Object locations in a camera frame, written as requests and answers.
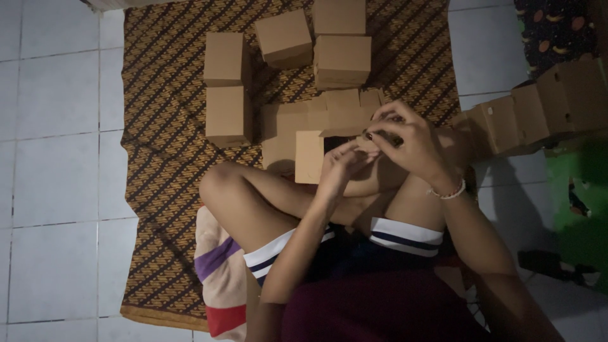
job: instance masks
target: person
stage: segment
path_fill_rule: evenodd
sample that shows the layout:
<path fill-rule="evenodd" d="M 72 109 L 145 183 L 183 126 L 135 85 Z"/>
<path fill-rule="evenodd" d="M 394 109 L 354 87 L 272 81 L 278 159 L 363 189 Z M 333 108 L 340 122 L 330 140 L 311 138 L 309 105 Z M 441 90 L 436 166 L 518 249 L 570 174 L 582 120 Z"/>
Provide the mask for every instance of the person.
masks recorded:
<path fill-rule="evenodd" d="M 372 120 L 377 148 L 328 152 L 314 194 L 235 163 L 201 180 L 203 202 L 262 285 L 246 341 L 563 341 L 463 191 L 466 140 L 399 101 Z M 364 239 L 343 239 L 330 222 Z M 490 332 L 432 271 L 446 225 Z"/>

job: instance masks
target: purple stripe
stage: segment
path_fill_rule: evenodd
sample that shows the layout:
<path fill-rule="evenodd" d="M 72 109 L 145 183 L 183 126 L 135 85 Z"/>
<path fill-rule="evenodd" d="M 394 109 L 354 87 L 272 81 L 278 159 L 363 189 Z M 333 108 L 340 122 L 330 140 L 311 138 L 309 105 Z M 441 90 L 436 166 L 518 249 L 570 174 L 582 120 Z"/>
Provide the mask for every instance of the purple stripe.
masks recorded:
<path fill-rule="evenodd" d="M 238 243 L 229 237 L 220 246 L 217 246 L 194 259 L 194 268 L 196 269 L 198 279 L 203 282 L 210 274 L 217 270 L 226 259 L 240 249 L 241 247 Z"/>

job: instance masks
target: red stripe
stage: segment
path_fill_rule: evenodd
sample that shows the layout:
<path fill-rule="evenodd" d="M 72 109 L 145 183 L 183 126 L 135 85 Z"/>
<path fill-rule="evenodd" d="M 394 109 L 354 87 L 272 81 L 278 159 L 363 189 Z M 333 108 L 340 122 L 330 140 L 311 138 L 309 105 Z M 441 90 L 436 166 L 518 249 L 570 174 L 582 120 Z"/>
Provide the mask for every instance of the red stripe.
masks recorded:
<path fill-rule="evenodd" d="M 207 307 L 207 325 L 211 337 L 216 337 L 245 323 L 245 307 L 245 304 L 226 309 Z"/>

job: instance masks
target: green object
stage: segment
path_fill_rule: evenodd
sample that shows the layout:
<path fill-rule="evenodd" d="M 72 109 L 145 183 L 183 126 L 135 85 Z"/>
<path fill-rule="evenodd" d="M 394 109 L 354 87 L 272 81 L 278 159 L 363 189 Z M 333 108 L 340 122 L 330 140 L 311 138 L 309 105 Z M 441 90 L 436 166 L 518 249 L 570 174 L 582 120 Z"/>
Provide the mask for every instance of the green object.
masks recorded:
<path fill-rule="evenodd" d="M 608 294 L 608 139 L 562 142 L 545 155 L 562 260 L 597 268 L 595 288 Z"/>

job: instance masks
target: tiled floor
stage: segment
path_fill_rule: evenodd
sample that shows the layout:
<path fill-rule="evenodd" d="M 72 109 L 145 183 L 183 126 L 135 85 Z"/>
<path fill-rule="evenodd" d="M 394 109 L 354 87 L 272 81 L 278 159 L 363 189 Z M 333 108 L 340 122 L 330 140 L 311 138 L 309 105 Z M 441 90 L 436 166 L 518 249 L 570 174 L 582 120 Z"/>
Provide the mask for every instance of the tiled floor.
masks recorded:
<path fill-rule="evenodd" d="M 463 109 L 527 78 L 511 3 L 452 0 Z M 76 0 L 2 2 L 0 342 L 211 340 L 119 315 L 137 224 L 120 146 L 122 20 Z M 508 246 L 554 248 L 543 155 L 475 168 Z M 608 342 L 608 299 L 541 276 L 528 284 L 568 341 Z"/>

